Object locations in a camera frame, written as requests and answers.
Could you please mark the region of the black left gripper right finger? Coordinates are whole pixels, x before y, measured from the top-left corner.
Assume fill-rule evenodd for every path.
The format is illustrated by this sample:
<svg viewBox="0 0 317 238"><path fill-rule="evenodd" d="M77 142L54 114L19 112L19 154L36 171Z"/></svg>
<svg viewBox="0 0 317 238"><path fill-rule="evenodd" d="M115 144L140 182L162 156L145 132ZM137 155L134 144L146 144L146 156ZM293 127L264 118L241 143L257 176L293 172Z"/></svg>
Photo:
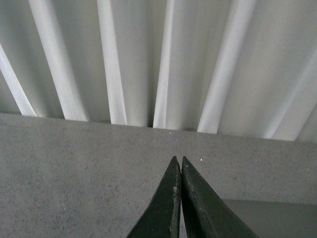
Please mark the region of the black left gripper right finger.
<svg viewBox="0 0 317 238"><path fill-rule="evenodd" d="M181 176L181 200L187 237L258 237L223 202L186 157L183 157Z"/></svg>

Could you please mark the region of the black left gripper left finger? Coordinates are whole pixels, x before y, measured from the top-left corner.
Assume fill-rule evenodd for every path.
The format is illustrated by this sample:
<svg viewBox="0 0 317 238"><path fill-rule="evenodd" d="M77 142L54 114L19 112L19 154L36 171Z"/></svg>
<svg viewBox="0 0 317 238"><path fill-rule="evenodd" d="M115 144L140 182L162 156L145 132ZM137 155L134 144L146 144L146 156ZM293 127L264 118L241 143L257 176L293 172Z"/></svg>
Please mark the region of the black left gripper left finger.
<svg viewBox="0 0 317 238"><path fill-rule="evenodd" d="M180 229L181 171L172 157L148 207L129 238L177 238Z"/></svg>

